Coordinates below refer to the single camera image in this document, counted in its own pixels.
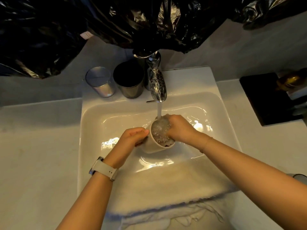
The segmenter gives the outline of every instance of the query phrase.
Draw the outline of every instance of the white watch strap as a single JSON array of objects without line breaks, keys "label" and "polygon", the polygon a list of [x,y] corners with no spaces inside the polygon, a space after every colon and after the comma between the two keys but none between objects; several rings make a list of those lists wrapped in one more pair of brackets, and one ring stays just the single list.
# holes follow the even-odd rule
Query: white watch strap
[{"label": "white watch strap", "polygon": [[94,163],[89,173],[93,175],[95,171],[103,175],[106,175],[107,177],[110,178],[111,181],[115,181],[118,170],[103,163],[103,157],[99,157],[97,161]]}]

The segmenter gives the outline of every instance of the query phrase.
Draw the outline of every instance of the running water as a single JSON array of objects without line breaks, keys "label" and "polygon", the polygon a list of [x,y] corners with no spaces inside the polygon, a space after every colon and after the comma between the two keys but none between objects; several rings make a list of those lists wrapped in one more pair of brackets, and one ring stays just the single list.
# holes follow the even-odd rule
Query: running water
[{"label": "running water", "polygon": [[157,119],[161,118],[161,112],[162,112],[162,102],[158,102],[158,114]]}]

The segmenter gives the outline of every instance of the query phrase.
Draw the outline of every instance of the faucet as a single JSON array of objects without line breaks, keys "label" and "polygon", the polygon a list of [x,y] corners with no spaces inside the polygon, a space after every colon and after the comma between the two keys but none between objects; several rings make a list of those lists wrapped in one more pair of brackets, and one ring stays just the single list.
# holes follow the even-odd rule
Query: faucet
[{"label": "faucet", "polygon": [[133,54],[136,58],[144,58],[149,66],[147,75],[151,96],[156,102],[164,102],[167,97],[167,92],[163,74],[159,69],[161,54],[156,51],[150,55],[140,55],[140,53],[135,50],[133,50]]}]

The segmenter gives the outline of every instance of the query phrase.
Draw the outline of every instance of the person's right hand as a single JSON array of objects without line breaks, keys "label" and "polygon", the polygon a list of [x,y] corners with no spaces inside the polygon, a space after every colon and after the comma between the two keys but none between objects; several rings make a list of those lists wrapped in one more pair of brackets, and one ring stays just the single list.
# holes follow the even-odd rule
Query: person's right hand
[{"label": "person's right hand", "polygon": [[175,141],[190,144],[198,131],[181,115],[167,115],[171,127],[168,137]]}]

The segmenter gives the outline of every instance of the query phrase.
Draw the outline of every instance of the white countertop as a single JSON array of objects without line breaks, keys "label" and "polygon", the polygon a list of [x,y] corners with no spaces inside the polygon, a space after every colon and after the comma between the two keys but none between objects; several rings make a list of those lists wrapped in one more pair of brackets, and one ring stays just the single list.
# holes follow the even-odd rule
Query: white countertop
[{"label": "white countertop", "polygon": [[[262,127],[238,80],[218,82],[244,153],[307,174],[302,120]],[[55,229],[77,197],[82,99],[0,108],[0,229]],[[243,194],[237,230],[281,229]]]}]

